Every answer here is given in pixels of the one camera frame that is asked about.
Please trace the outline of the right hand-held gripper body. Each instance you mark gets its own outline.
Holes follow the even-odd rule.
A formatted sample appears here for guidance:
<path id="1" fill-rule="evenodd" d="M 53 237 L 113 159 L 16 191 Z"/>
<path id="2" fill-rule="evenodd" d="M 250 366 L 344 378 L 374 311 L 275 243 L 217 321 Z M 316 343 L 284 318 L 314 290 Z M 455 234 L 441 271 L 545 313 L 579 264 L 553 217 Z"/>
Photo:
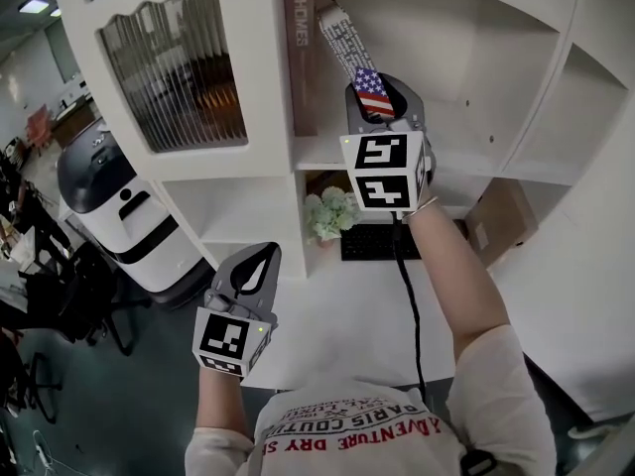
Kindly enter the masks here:
<path id="1" fill-rule="evenodd" d="M 436 167 L 426 130 L 405 119 L 387 130 L 339 138 L 345 168 L 363 211 L 414 212 Z"/>

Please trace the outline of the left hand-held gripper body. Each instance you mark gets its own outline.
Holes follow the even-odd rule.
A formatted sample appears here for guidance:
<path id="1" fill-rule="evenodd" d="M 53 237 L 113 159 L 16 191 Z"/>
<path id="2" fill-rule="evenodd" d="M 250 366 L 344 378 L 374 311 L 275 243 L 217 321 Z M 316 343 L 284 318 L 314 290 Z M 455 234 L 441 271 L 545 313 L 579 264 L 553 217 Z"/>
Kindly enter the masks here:
<path id="1" fill-rule="evenodd" d="M 244 379 L 271 342 L 278 327 L 273 312 L 275 286 L 237 298 L 220 286 L 204 293 L 196 311 L 192 354 L 206 369 Z"/>

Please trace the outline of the white shelf compartment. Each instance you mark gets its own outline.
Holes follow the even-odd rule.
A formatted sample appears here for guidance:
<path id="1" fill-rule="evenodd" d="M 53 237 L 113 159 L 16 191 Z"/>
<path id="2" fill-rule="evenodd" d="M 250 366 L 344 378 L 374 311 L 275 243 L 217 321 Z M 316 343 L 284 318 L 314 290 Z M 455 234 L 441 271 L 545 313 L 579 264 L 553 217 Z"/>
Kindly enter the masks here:
<path id="1" fill-rule="evenodd" d="M 316 0 L 333 2 L 378 69 L 422 98 L 440 168 L 497 174 L 545 91 L 567 8 L 551 0 Z"/>

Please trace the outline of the flag print newspaper book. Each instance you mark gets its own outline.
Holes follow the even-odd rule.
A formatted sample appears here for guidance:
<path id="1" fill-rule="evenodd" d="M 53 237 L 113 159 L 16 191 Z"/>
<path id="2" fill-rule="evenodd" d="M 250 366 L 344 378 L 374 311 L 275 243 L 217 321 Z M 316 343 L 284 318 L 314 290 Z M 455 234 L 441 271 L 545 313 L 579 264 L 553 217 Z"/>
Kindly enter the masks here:
<path id="1" fill-rule="evenodd" d="M 388 90 L 349 15 L 335 2 L 317 12 L 318 25 L 348 75 L 353 92 L 371 121 L 396 117 Z"/>

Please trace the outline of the person's right forearm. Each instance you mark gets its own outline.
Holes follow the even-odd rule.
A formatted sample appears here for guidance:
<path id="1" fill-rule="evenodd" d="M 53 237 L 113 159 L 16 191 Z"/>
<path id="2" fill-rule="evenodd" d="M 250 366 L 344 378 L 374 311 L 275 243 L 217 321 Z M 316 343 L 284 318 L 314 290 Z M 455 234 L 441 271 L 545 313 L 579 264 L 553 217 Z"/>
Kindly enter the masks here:
<path id="1" fill-rule="evenodd" d="M 459 359 L 481 335 L 508 325 L 502 296 L 455 223 L 433 196 L 406 217 Z"/>

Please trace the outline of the person's left forearm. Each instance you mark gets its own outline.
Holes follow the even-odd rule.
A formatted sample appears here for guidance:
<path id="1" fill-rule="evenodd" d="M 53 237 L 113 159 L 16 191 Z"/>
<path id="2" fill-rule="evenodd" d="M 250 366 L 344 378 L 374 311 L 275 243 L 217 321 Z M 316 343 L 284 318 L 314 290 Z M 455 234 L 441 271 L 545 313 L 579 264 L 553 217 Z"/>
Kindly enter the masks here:
<path id="1" fill-rule="evenodd" d="M 198 378 L 196 427 L 220 428 L 249 435 L 237 376 L 201 367 Z"/>

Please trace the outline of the brown hardcover book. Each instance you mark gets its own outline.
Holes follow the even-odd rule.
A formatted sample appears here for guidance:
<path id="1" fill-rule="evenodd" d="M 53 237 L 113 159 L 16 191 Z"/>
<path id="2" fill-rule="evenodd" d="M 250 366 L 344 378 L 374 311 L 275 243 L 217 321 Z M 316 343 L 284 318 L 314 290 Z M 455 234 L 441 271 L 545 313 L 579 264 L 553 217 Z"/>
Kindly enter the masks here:
<path id="1" fill-rule="evenodd" d="M 284 0 L 294 132 L 317 133 L 316 1 Z"/>

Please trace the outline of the black keyboard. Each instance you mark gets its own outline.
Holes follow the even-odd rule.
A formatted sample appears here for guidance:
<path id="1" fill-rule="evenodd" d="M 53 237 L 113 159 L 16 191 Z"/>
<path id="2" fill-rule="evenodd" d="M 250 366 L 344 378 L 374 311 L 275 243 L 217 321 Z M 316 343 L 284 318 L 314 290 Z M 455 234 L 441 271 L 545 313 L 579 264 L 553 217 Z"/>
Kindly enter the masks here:
<path id="1" fill-rule="evenodd" d="M 362 223 L 343 231 L 340 259 L 343 262 L 392 261 L 395 229 L 393 224 Z M 410 228 L 401 226 L 399 245 L 404 260 L 420 260 Z"/>

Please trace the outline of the white shelf cabinet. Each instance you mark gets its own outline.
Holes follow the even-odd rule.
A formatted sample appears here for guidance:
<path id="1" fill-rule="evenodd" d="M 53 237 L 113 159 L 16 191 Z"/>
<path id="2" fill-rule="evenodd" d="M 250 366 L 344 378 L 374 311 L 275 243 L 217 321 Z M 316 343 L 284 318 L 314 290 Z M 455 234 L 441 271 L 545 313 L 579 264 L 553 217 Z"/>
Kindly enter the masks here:
<path id="1" fill-rule="evenodd" d="M 635 411 L 635 0 L 551 0 L 567 8 L 562 47 L 526 128 L 495 175 L 442 170 L 441 204 L 468 211 L 496 178 L 518 179 L 537 231 L 494 274 L 525 352 L 595 419 Z M 278 177 L 147 180 L 211 264 L 252 243 L 283 250 L 280 325 L 247 379 L 291 388 L 316 370 L 389 384 L 450 377 L 449 332 L 425 272 L 409 267 L 423 348 L 390 262 L 343 262 L 307 241 L 308 174 L 345 167 L 348 78 L 316 39 L 317 133 L 290 141 Z"/>

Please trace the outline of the white and black service robot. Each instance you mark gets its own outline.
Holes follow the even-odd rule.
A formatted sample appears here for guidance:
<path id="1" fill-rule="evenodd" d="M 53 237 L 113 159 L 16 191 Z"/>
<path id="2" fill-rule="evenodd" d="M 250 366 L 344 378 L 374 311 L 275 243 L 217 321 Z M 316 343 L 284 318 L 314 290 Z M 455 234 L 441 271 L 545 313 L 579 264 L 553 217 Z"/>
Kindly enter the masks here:
<path id="1" fill-rule="evenodd" d="M 99 121 L 58 160 L 61 197 L 119 268 L 157 303 L 189 301 L 214 269 Z"/>

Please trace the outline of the brown cardboard box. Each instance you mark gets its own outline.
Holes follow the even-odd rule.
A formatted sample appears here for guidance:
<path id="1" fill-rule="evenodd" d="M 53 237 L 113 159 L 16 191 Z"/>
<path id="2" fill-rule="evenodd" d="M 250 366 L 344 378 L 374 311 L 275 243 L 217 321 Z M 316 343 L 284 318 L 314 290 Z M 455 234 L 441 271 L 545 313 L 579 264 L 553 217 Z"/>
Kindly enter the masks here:
<path id="1" fill-rule="evenodd" d="M 510 178 L 494 178 L 464 222 L 468 241 L 486 268 L 522 246 L 538 229 L 520 182 Z"/>

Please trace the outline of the black office chair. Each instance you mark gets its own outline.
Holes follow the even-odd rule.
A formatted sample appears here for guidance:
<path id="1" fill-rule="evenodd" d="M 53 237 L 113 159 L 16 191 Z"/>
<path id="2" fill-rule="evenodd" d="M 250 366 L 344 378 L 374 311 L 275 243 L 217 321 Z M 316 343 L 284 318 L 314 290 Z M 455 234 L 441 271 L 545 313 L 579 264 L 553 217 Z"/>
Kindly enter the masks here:
<path id="1" fill-rule="evenodd" d="M 41 391 L 61 392 L 63 383 L 41 383 L 39 370 L 48 364 L 47 357 L 35 352 L 29 363 L 24 363 L 17 345 L 0 331 L 0 409 L 13 417 L 22 410 L 39 410 L 49 424 L 57 423 L 57 413 L 49 414 Z"/>
<path id="2" fill-rule="evenodd" d="M 95 336 L 110 334 L 119 351 L 129 356 L 133 344 L 124 344 L 116 328 L 113 313 L 135 306 L 148 308 L 149 297 L 125 299 L 120 296 L 120 274 L 112 270 L 106 258 L 89 243 L 73 254 L 60 276 L 26 275 L 26 319 L 20 330 L 44 328 L 60 333 L 74 343 L 96 343 Z"/>

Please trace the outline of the person's white printed shirt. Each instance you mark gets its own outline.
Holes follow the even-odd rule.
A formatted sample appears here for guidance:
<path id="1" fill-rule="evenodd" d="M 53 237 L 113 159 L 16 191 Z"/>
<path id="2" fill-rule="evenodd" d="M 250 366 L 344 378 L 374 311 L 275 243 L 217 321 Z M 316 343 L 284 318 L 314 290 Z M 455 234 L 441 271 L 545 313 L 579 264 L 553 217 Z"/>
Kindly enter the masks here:
<path id="1" fill-rule="evenodd" d="M 431 412 L 415 390 L 318 379 L 276 395 L 255 434 L 199 427 L 187 476 L 461 476 L 462 458 L 493 456 L 499 474 L 555 476 L 550 421 L 508 325 L 460 355 L 446 406 Z"/>

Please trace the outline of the ribbed glass cabinet door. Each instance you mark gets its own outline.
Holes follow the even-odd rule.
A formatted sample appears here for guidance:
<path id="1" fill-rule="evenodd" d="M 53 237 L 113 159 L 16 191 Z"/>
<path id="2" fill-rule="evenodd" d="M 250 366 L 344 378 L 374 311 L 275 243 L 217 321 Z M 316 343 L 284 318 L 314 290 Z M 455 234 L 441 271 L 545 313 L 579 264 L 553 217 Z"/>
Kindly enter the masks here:
<path id="1" fill-rule="evenodd" d="M 58 0 L 115 140 L 149 180 L 290 172 L 284 0 Z"/>

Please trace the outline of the red chair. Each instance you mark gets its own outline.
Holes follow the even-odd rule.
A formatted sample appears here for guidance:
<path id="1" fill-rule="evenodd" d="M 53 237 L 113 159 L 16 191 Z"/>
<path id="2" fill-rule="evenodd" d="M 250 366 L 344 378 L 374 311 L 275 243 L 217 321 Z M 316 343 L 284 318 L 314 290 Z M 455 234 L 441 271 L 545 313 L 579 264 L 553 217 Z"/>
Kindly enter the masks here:
<path id="1" fill-rule="evenodd" d="M 40 154 L 53 139 L 51 112 L 46 104 L 31 114 L 27 120 L 27 140 L 30 146 Z"/>

